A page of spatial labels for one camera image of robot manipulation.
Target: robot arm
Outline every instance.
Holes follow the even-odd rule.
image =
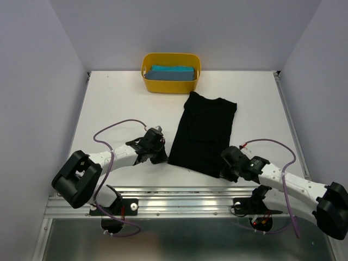
[[[165,140],[161,128],[149,129],[144,137],[129,141],[111,151],[87,155],[82,151],[74,152],[55,178],[52,187],[73,207],[80,208],[86,203],[93,204],[99,178],[106,174],[114,154],[112,170],[134,166],[147,159],[153,164],[167,161],[164,149]],[[112,187],[103,186],[97,195],[97,202],[110,207],[120,194]]]
[[[246,215],[260,215],[267,210],[287,213],[284,199],[282,170],[268,160],[250,154],[245,148],[229,147],[222,153],[228,166],[222,176],[230,181],[239,177],[254,181],[261,186],[250,198],[238,201],[235,212]],[[308,181],[291,173],[286,173],[285,181],[293,214],[307,219],[327,235],[343,240],[348,232],[348,193],[344,187],[333,182],[324,185]]]

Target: gray wall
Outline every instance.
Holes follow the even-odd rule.
[[[281,82],[310,175],[348,188],[348,1],[322,1]]]
[[[0,253],[30,260],[86,73],[47,0],[0,7]]]
[[[50,0],[88,70],[139,70],[149,52],[204,69],[280,70],[320,0]]]

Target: folded towel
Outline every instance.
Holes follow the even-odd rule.
[[[164,72],[164,71],[149,71],[145,74],[145,79],[148,80],[195,80],[195,72]]]
[[[152,65],[152,71],[165,71],[165,72],[194,72],[193,67],[188,66],[161,66],[161,65]]]

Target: screw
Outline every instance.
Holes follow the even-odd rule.
[[[138,209],[138,205],[135,203],[130,204],[130,208],[132,211],[136,211]]]
[[[158,130],[159,132],[162,132],[161,126],[156,126],[155,129]]]
[[[237,202],[234,204],[234,208],[235,208],[235,209],[241,209],[241,203],[237,201]]]

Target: yellow basket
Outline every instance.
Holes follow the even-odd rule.
[[[195,69],[195,80],[172,81],[172,80],[148,80],[144,75],[151,69],[152,65],[161,66],[190,66]],[[141,76],[146,88],[150,92],[161,92],[164,94],[188,94],[196,89],[201,73],[201,61],[198,56],[189,53],[149,53],[144,57],[141,66]]]

